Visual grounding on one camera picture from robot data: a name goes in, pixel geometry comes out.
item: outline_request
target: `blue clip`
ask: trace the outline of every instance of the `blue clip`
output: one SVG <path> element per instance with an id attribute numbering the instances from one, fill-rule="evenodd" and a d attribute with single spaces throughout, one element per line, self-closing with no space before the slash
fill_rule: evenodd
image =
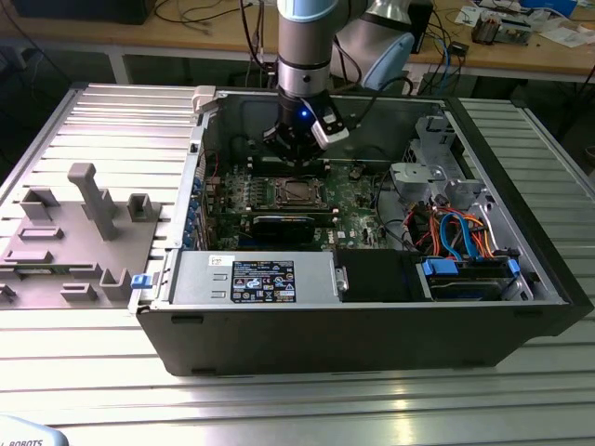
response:
<path id="1" fill-rule="evenodd" d="M 423 268 L 424 274 L 427 276 L 433 274 L 458 274 L 455 260 L 450 258 L 428 258 L 421 264 L 421 268 Z"/>
<path id="2" fill-rule="evenodd" d="M 130 288 L 133 290 L 150 290 L 152 288 L 151 274 L 135 274 L 132 276 Z"/>
<path id="3" fill-rule="evenodd" d="M 202 187 L 203 185 L 201 184 L 201 180 L 199 178 L 195 178 L 192 183 L 192 193 L 198 193 Z"/>
<path id="4" fill-rule="evenodd" d="M 192 232 L 194 230 L 194 222 L 189 218 L 186 220 L 186 227 L 184 230 L 187 232 Z"/>
<path id="5" fill-rule="evenodd" d="M 192 248 L 192 237 L 187 232 L 184 232 L 184 235 L 182 236 L 182 245 L 186 249 Z"/>
<path id="6" fill-rule="evenodd" d="M 519 267 L 519 262 L 517 262 L 514 258 L 509 259 L 509 268 L 513 276 L 516 277 L 519 274 L 521 274 L 521 267 Z"/>

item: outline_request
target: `metal slotted surface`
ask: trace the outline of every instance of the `metal slotted surface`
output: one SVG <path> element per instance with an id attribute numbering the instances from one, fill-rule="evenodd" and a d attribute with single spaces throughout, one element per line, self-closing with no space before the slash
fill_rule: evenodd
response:
<path id="1" fill-rule="evenodd" d="M 190 94 L 183 88 L 93 85 L 83 100 L 112 95 L 113 103 L 131 98 L 136 107 L 139 98 Z M 88 135 L 80 132 L 89 126 L 97 131 L 96 125 L 105 123 L 102 119 L 112 120 L 112 131 L 136 132 L 134 127 L 144 125 L 151 132 L 159 126 L 189 128 L 181 122 L 188 119 L 183 113 L 171 117 L 179 123 L 169 125 L 165 115 L 156 112 L 145 120 L 145 115 L 128 114 L 126 105 L 120 114 L 109 112 L 104 118 L 82 112 L 85 108 L 80 101 L 74 106 L 58 132 L 60 144 L 68 142 L 70 130 L 79 132 L 78 137 Z M 62 131 L 70 125 L 79 126 Z M 137 141 L 152 138 L 176 137 L 142 133 Z M 108 153 L 118 156 L 117 162 L 105 154 L 108 148 L 115 149 Z M 120 174 L 155 176 L 152 163 L 157 161 L 160 175 L 173 176 L 183 159 L 182 149 L 164 147 L 107 146 L 97 151 L 53 145 L 25 182 L 34 174 L 63 172 L 65 160 L 74 155 L 93 159 L 99 172 L 105 162 L 102 181 L 108 183 L 125 181 Z M 547 161 L 543 165 L 561 170 L 555 158 Z M 155 189 L 147 189 L 151 184 Z M 149 183 L 143 190 L 157 194 L 158 200 L 173 200 L 175 193 L 168 187 L 156 189 L 158 184 Z M 126 193 L 135 188 L 116 186 Z M 57 188 L 76 199 L 67 186 Z M 5 203 L 0 211 L 16 218 L 18 209 Z M 171 216 L 172 209 L 166 205 L 161 217 Z M 165 221 L 161 228 L 166 230 Z M 163 249 L 163 243 L 156 240 L 153 249 Z M 150 261 L 148 269 L 158 266 L 158 261 Z M 1 311 L 0 410 L 56 426 L 70 444 L 85 446 L 127 441 L 161 446 L 172 440 L 212 446 L 592 445 L 591 318 L 559 337 L 531 341 L 494 369 L 178 378 L 165 371 L 136 319 L 125 310 Z"/>
<path id="2" fill-rule="evenodd" d="M 49 187 L 59 201 L 81 200 L 66 175 L 73 163 L 83 162 L 95 165 L 98 186 L 115 201 L 145 192 L 164 205 L 151 250 L 152 258 L 161 258 L 192 131 L 192 92 L 116 85 L 78 92 L 63 124 L 0 208 L 0 249 L 24 216 L 18 201 L 28 188 Z"/>
<path id="3" fill-rule="evenodd" d="M 461 103 L 578 282 L 595 298 L 592 184 L 529 111 L 507 101 Z"/>

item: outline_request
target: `power supply label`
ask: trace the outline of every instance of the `power supply label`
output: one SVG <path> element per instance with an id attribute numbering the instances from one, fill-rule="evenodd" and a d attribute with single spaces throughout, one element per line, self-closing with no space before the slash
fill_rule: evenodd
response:
<path id="1" fill-rule="evenodd" d="M 294 262 L 233 262 L 231 300 L 236 304 L 296 302 Z"/>

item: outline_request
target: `blue cable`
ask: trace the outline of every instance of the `blue cable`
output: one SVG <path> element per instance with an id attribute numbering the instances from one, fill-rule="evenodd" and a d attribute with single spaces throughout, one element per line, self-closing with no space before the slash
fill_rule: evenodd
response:
<path id="1" fill-rule="evenodd" d="M 467 225 L 467 221 L 465 220 L 465 218 L 463 218 L 463 216 L 455 214 L 454 212 L 446 214 L 443 217 L 443 220 L 440 222 L 440 241 L 442 242 L 444 248 L 446 248 L 446 251 L 455 256 L 456 260 L 458 260 L 459 262 L 463 261 L 463 257 L 461 256 L 461 254 L 455 251 L 455 249 L 453 249 L 450 243 L 446 240 L 446 223 L 448 223 L 448 220 L 451 216 L 455 216 L 456 218 L 458 218 L 458 220 L 461 223 L 461 230 L 463 231 L 463 240 L 465 241 L 467 253 L 473 258 L 479 257 L 479 253 L 477 252 L 475 245 L 471 241 L 471 233 L 469 232 L 469 226 Z"/>
<path id="2" fill-rule="evenodd" d="M 444 57 L 446 59 L 445 64 L 444 64 L 444 76 L 443 76 L 442 81 L 440 81 L 440 86 L 438 87 L 438 91 L 436 92 L 436 94 L 439 95 L 444 90 L 444 83 L 446 82 L 446 78 L 449 77 L 448 69 L 450 68 L 450 55 L 448 54 L 448 48 L 446 47 L 444 40 L 439 37 L 434 37 L 434 38 L 442 44 L 443 50 L 444 50 Z"/>

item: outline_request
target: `table leg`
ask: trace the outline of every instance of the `table leg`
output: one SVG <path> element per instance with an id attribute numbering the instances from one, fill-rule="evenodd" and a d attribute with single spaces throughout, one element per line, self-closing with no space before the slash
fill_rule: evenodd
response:
<path id="1" fill-rule="evenodd" d="M 184 71 L 184 85 L 193 85 L 192 70 L 190 68 L 190 59 L 182 58 L 182 70 Z"/>
<path id="2" fill-rule="evenodd" d="M 124 62 L 124 55 L 121 53 L 108 53 L 108 58 L 110 58 L 115 82 L 124 85 L 132 84 L 128 68 Z"/>
<path id="3" fill-rule="evenodd" d="M 20 53 L 19 48 L 12 46 L 0 46 L 0 53 L 8 59 L 8 62 L 17 70 L 26 70 L 27 62 Z"/>

